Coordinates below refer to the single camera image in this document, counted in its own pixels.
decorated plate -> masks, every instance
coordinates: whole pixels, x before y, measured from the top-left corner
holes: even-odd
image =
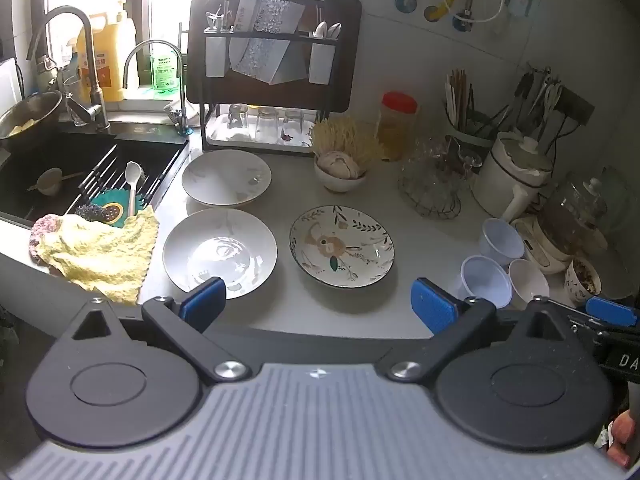
[[[296,263],[316,280],[340,288],[378,282],[394,262],[385,229],[357,209],[327,205],[293,222],[289,248]]]
[[[162,250],[164,270],[189,292],[219,276],[226,298],[238,298],[262,285],[278,257],[269,228],[238,209],[205,209],[187,216],[169,233]]]
[[[182,174],[187,194],[205,205],[237,207],[266,191],[271,183],[267,163],[242,150],[217,150],[193,159]]]

stainless steel bowl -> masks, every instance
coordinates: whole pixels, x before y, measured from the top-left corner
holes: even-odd
[[[62,94],[58,91],[34,94],[12,106],[0,117],[0,142],[12,153],[25,152],[49,140],[58,128]],[[36,123],[8,137],[16,126],[29,119]]]

garlic bulb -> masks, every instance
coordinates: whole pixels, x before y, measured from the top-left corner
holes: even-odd
[[[360,176],[355,160],[343,152],[329,152],[318,158],[318,167],[335,178],[354,179]]]

yellow jug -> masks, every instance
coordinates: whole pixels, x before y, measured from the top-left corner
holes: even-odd
[[[122,101],[124,88],[122,86],[124,62],[129,52],[136,46],[136,27],[133,20],[127,17],[124,10],[126,0],[119,0],[119,8],[114,12],[100,12],[91,14],[94,32],[95,67],[98,71],[98,84],[102,88],[104,100],[108,102]],[[86,45],[84,42],[84,27],[78,34],[76,42],[78,51],[78,63],[82,78],[82,94],[88,100],[89,65],[86,58]],[[138,64],[133,57],[129,67],[129,88],[138,88]]]

white tray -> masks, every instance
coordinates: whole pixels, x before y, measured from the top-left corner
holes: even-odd
[[[229,117],[226,114],[216,118],[213,125],[207,128],[207,143],[211,146],[219,146],[224,148],[249,148],[253,150],[270,150],[294,153],[312,153],[311,136],[309,131],[313,127],[312,121],[304,120],[302,122],[302,135],[293,137],[291,140],[283,140],[280,137],[284,118],[278,117],[278,142],[256,142],[253,140],[255,133],[255,125],[258,117],[249,115],[249,127],[229,129]]]

